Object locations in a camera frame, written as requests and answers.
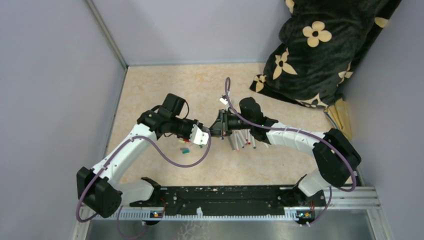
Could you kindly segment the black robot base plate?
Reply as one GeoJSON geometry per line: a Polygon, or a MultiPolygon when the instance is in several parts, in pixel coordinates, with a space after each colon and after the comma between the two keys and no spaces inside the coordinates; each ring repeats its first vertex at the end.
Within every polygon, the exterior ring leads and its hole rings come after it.
{"type": "Polygon", "coordinates": [[[289,207],[326,205],[321,190],[305,196],[292,185],[162,186],[146,201],[131,202],[130,207],[158,207],[166,216],[191,216],[197,209],[205,216],[277,216],[289,207]]]}

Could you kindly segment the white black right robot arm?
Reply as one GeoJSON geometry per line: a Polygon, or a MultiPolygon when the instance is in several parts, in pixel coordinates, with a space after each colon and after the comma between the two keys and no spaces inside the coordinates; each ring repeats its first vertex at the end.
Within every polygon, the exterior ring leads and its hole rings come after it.
{"type": "Polygon", "coordinates": [[[220,99],[226,105],[209,128],[214,137],[224,137],[245,131],[252,142],[281,145],[314,157],[317,168],[296,183],[293,200],[307,206],[314,194],[328,187],[341,189],[362,161],[350,141],[338,129],[314,132],[289,127],[276,119],[264,116],[260,105],[252,97],[239,103],[241,112],[233,110],[226,96],[220,99]]]}

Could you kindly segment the red white marker pen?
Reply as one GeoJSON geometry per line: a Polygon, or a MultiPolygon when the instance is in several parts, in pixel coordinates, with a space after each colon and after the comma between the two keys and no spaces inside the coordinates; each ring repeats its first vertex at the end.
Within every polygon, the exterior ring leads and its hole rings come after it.
{"type": "Polygon", "coordinates": [[[235,149],[236,149],[237,152],[239,152],[240,149],[239,149],[238,135],[235,131],[233,132],[233,138],[234,138],[234,142],[235,142],[235,149]]]}

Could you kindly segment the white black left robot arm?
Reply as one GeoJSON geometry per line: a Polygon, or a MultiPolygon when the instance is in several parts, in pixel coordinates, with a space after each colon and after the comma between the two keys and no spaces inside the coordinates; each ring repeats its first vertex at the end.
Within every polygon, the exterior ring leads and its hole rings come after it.
{"type": "Polygon", "coordinates": [[[211,146],[211,135],[202,123],[197,119],[179,117],[183,107],[187,105],[184,98],[169,93],[161,105],[156,105],[140,115],[128,135],[109,155],[91,168],[83,166],[78,170],[78,202],[75,209],[78,222],[88,222],[96,216],[108,218],[132,202],[143,201],[149,207],[160,202],[161,194],[155,189],[156,183],[150,178],[120,183],[124,173],[149,146],[153,146],[168,163],[179,168],[197,166],[206,158],[208,154],[204,153],[194,163],[176,163],[157,145],[162,136],[170,134],[197,145],[211,146]]]}

